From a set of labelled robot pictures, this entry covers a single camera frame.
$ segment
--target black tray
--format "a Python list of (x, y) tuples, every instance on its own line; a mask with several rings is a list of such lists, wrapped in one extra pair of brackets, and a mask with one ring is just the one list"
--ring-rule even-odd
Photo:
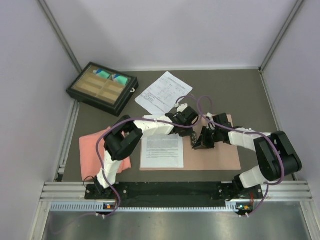
[[(110, 78), (96, 75), (94, 71), (98, 69), (111, 74)], [(117, 79), (112, 80), (114, 75), (127, 78), (126, 85), (116, 82)], [(66, 92), (81, 103), (118, 117), (138, 86), (137, 77), (90, 62)]]

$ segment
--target white paper sheet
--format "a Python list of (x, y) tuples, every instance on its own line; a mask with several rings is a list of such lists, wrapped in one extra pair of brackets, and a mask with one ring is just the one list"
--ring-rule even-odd
[(184, 168), (184, 142), (178, 134), (155, 135), (142, 139), (143, 168)]
[(188, 95), (192, 89), (191, 86), (167, 71), (144, 90), (135, 101), (152, 115), (161, 116), (170, 112), (176, 100)]

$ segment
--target green object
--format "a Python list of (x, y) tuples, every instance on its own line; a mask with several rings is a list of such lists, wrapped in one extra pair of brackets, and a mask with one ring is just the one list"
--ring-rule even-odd
[(104, 79), (109, 79), (111, 74), (107, 73), (106, 71), (103, 71), (101, 69), (98, 69), (98, 70), (94, 70), (93, 73), (101, 78), (104, 78)]
[(118, 76), (114, 79), (114, 81), (118, 84), (122, 84), (126, 86), (129, 82), (129, 79), (126, 78), (125, 76)]

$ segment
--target pink cloth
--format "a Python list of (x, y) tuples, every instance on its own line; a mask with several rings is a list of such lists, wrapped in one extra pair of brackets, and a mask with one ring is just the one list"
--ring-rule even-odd
[[(80, 165), (81, 165), (81, 176), (82, 180), (87, 178), (88, 176), (93, 176), (95, 177), (100, 169), (101, 169), (101, 164), (98, 158), (98, 154), (96, 152), (96, 143), (98, 139), (107, 132), (110, 129), (108, 127), (106, 130), (87, 135), (87, 136), (82, 136), (79, 138), (79, 146), (80, 146)], [(105, 148), (104, 148), (105, 141), (101, 140), (99, 143), (99, 153), (104, 159), (105, 157)], [(118, 174), (122, 173), (122, 171), (126, 169), (131, 168), (131, 161), (130, 157), (127, 157), (126, 159), (123, 160), (121, 163)]]

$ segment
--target metal floor panel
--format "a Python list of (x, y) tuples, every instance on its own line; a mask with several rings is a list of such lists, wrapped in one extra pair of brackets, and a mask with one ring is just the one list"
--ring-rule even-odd
[[(59, 231), (83, 212), (50, 212)], [(53, 235), (46, 226), (43, 240), (310, 240), (299, 203), (265, 203), (255, 215), (235, 213), (118, 212), (103, 220), (85, 216)]]

